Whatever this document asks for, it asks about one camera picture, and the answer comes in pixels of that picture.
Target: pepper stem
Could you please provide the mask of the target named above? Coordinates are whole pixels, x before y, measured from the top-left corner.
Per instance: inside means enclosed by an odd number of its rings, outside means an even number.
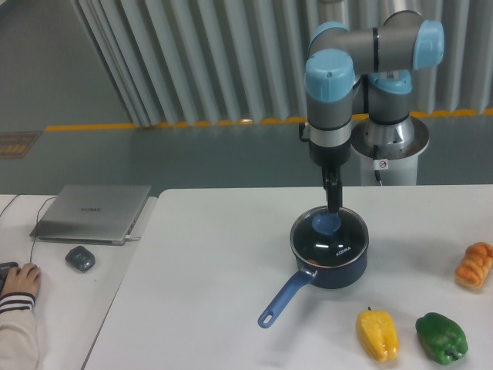
[[[452,356],[452,358],[457,361],[460,357],[458,356],[457,350],[454,347],[450,347],[447,351],[445,351],[447,356]]]

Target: yellow floor stripe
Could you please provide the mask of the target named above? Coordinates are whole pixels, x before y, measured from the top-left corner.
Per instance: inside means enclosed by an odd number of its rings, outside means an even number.
[[[411,112],[413,117],[426,118],[426,117],[460,117],[460,116],[490,116],[493,115],[493,109],[486,109],[481,115],[473,109],[459,109],[454,112],[448,112],[446,110],[437,110],[432,113],[425,112]],[[354,114],[353,119],[362,120],[368,118],[367,114]],[[284,121],[277,118],[265,118],[259,121],[260,125],[277,125],[285,123],[303,123],[307,119],[303,117],[289,117]],[[220,120],[216,125],[212,125],[209,121],[197,121],[193,125],[189,125],[185,121],[180,121],[174,124],[162,122],[151,128],[172,128],[172,127],[209,127],[209,126],[236,126],[236,125],[252,125],[253,121],[251,119],[240,119],[233,123],[230,120],[223,119]],[[110,123],[110,124],[99,124],[99,125],[65,125],[65,126],[48,126],[45,131],[83,131],[83,130],[130,130],[139,128],[134,123]]]

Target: bread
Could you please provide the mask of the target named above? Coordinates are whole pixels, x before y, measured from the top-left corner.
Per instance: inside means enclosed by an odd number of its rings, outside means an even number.
[[[479,289],[493,264],[493,246],[485,242],[474,243],[455,269],[455,282],[464,288]]]

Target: corrugated metal wall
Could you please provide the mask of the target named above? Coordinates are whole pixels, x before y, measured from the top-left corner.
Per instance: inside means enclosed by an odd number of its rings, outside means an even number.
[[[74,0],[134,123],[306,116],[304,62],[317,0]],[[347,0],[349,26],[377,26],[376,0]],[[444,61],[414,73],[413,110],[492,106],[493,2],[424,1]]]

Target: person's arm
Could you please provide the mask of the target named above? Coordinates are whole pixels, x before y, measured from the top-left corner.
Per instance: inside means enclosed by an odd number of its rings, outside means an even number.
[[[41,282],[33,264],[8,272],[0,297],[0,369],[34,370],[38,363],[36,323],[32,314]]]

